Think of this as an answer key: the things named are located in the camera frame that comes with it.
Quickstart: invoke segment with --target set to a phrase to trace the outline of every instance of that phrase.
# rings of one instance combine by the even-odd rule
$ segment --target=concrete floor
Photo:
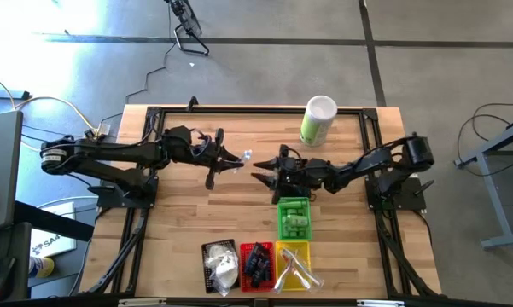
[[[56,2],[58,7],[51,1],[30,5],[1,1],[0,79],[35,96],[72,101],[96,125],[121,112],[125,95],[144,86],[145,73],[161,65],[168,44],[44,43],[37,36],[19,38],[23,45],[7,38],[12,33],[18,38],[22,33],[64,29],[71,34],[167,37],[166,5],[161,0]],[[513,41],[513,0],[366,2],[374,39]],[[356,0],[193,0],[192,4],[204,38],[364,39]],[[195,95],[205,104],[304,105],[312,96],[324,94],[342,106],[376,106],[365,46],[214,44],[209,48],[208,58],[174,49],[167,69],[152,75],[149,91],[133,96],[130,103],[186,103]],[[485,103],[513,103],[513,49],[377,47],[376,58],[387,105],[400,107],[406,132],[416,130],[429,137],[436,158],[434,168],[421,177],[436,181],[426,192],[427,217],[444,294],[513,304],[513,246],[481,250],[480,239],[499,235],[500,228],[483,180],[452,165],[458,129],[474,110]],[[0,112],[8,109],[9,104],[0,101]],[[85,129],[60,102],[38,101],[24,112],[27,125],[78,135]],[[490,108],[486,113],[513,121],[513,107]],[[500,122],[486,119],[479,125],[486,136],[504,129]],[[462,150],[479,143],[467,131]],[[40,204],[89,194],[72,178],[43,174],[37,153],[22,149],[20,164],[18,200]],[[30,192],[33,188],[42,193]],[[63,280],[64,287],[48,285],[47,291],[34,293],[61,294],[60,289],[72,282],[73,278]]]

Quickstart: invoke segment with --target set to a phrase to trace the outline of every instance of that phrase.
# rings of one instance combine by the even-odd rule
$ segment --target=wooden table
[[[118,142],[140,140],[146,109],[146,105],[125,106]],[[397,107],[380,107],[377,111],[383,142],[405,135]],[[237,173],[217,175],[213,191],[204,186],[207,168],[171,163],[159,172],[158,200],[150,211],[137,297],[208,297],[201,244],[235,239],[238,249],[243,242],[277,240],[277,210],[271,205],[271,191],[250,173],[261,171],[252,163],[276,156],[280,144],[297,149],[306,158],[330,159],[336,165],[363,153],[359,120],[354,116],[338,115],[328,141],[319,148],[308,148],[300,142],[300,122],[301,116],[293,114],[167,114],[166,127],[186,125],[211,136],[219,127],[224,128],[226,148],[236,155],[252,149],[253,157]],[[325,279],[320,292],[244,294],[235,289],[229,297],[385,298],[376,223],[367,209],[363,180],[351,182],[335,195],[319,190],[312,202],[311,263],[312,270]],[[96,223],[81,290],[94,285],[116,256],[124,219],[125,209],[113,209]],[[413,212],[399,211],[399,226],[405,255],[439,293],[423,221]],[[392,255],[391,259],[395,285],[400,289],[398,266]],[[130,267],[131,260],[127,259],[123,285]]]

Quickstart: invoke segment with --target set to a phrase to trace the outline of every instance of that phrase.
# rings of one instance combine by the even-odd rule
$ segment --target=green basket
[[[298,217],[306,217],[306,225],[293,225],[293,221],[303,221],[303,218]],[[279,240],[311,240],[309,199],[307,197],[282,197],[277,203],[277,225],[279,227]]]

